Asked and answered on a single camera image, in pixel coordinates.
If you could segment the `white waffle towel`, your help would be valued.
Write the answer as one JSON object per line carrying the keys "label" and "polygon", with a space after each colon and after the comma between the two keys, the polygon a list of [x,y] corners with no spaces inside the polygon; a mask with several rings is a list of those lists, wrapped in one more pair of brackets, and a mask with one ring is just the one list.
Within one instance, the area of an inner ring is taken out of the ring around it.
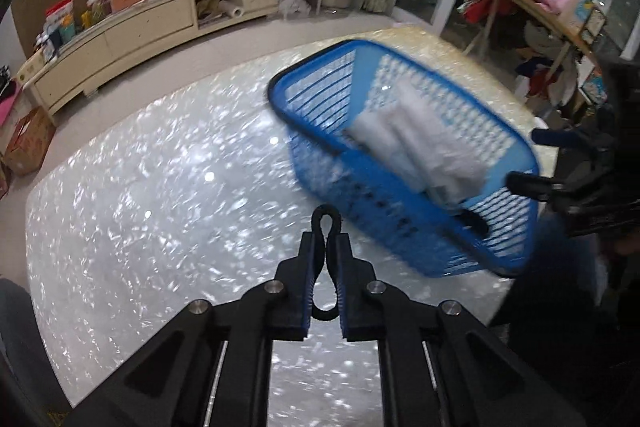
{"label": "white waffle towel", "polygon": [[483,192],[488,168],[473,147],[445,126],[435,106],[407,79],[392,90],[395,100],[363,110],[346,135],[411,191],[457,209]]}

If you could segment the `blue plastic laundry basket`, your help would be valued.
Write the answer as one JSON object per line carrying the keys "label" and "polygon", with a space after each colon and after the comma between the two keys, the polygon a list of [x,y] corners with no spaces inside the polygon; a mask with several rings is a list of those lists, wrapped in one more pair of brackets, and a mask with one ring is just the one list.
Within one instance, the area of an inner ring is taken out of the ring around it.
{"label": "blue plastic laundry basket", "polygon": [[267,98],[300,184],[411,268],[514,277],[525,267],[538,206],[506,178],[537,173],[538,160],[457,83],[349,39],[277,72]]}

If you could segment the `wooden curved rack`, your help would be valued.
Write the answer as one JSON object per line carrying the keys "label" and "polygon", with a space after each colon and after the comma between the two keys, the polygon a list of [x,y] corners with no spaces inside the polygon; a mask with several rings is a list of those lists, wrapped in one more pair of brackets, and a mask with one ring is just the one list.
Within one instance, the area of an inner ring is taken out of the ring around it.
{"label": "wooden curved rack", "polygon": [[[538,23],[544,25],[545,28],[548,29],[550,34],[558,37],[563,45],[561,48],[561,53],[558,55],[556,60],[553,63],[553,67],[551,72],[555,72],[558,68],[559,64],[564,60],[568,50],[570,48],[574,48],[579,53],[581,53],[584,57],[587,57],[588,60],[593,64],[597,65],[598,60],[597,57],[592,52],[590,45],[585,43],[582,38],[578,35],[573,35],[565,25],[562,24],[559,17],[554,14],[551,14],[541,8],[534,0],[510,0],[512,3],[517,5],[521,10],[525,11],[529,16],[533,17]],[[489,9],[489,14],[486,20],[485,26],[480,30],[480,32],[472,39],[472,41],[466,46],[463,50],[464,55],[469,55],[475,49],[478,49],[477,56],[483,61],[486,55],[486,50],[488,46],[488,38],[494,26],[495,19],[497,16],[497,10],[499,6],[500,0],[491,0],[491,6]]]}

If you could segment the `brown cardboard box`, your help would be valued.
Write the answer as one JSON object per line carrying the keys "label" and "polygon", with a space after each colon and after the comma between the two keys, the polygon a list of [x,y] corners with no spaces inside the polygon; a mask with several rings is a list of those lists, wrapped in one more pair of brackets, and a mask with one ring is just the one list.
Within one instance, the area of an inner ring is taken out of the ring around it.
{"label": "brown cardboard box", "polygon": [[2,154],[3,164],[17,176],[38,171],[55,134],[53,124],[42,107],[32,109],[15,126]]}

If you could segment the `cream tv cabinet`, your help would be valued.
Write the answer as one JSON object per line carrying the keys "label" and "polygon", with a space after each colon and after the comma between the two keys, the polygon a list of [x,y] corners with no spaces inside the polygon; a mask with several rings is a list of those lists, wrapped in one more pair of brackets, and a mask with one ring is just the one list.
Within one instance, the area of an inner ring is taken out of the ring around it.
{"label": "cream tv cabinet", "polygon": [[228,0],[244,8],[230,18],[220,0],[144,0],[108,16],[41,65],[32,56],[16,82],[49,115],[75,96],[88,95],[150,58],[212,32],[278,12],[279,0]]}

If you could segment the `white paper roll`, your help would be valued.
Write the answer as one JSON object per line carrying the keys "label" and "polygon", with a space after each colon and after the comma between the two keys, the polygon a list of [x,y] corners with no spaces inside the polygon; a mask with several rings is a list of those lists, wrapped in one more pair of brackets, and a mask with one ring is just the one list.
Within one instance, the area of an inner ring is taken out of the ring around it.
{"label": "white paper roll", "polygon": [[244,15],[244,8],[241,5],[236,5],[228,0],[220,0],[218,10],[230,18],[239,18]]}

